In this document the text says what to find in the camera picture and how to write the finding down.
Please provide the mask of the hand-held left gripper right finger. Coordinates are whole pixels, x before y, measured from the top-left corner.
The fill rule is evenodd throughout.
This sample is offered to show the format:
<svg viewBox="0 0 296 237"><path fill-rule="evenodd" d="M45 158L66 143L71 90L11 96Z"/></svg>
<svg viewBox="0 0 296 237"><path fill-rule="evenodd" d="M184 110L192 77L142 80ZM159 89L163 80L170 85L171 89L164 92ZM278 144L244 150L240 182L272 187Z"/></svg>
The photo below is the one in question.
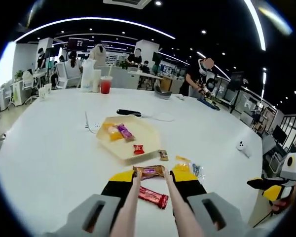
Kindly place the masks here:
<svg viewBox="0 0 296 237"><path fill-rule="evenodd" d="M207 193L190 172L170 171L170 198L180 237L245 237L248 225L238 208Z"/></svg>

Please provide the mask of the person's right hand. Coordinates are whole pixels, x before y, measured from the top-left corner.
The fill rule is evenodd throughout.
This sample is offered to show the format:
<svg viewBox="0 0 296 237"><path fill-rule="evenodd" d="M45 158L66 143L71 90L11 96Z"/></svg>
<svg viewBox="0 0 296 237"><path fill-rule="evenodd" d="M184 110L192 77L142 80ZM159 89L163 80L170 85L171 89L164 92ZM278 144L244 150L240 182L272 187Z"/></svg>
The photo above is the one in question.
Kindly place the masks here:
<svg viewBox="0 0 296 237"><path fill-rule="evenodd" d="M285 211L292 203L291 198L283 198L276 201L270 201L271 210L275 215L278 215Z"/></svg>

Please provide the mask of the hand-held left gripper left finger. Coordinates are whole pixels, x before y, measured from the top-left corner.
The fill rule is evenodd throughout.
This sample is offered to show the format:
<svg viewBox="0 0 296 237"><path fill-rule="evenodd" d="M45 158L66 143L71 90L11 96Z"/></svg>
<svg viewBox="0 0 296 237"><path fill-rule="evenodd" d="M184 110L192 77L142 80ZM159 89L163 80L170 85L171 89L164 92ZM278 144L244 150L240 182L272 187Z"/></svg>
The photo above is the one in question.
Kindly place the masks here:
<svg viewBox="0 0 296 237"><path fill-rule="evenodd" d="M133 237L136 219L136 171L112 176L101 194L93 194L67 216L64 226L44 237Z"/></svg>

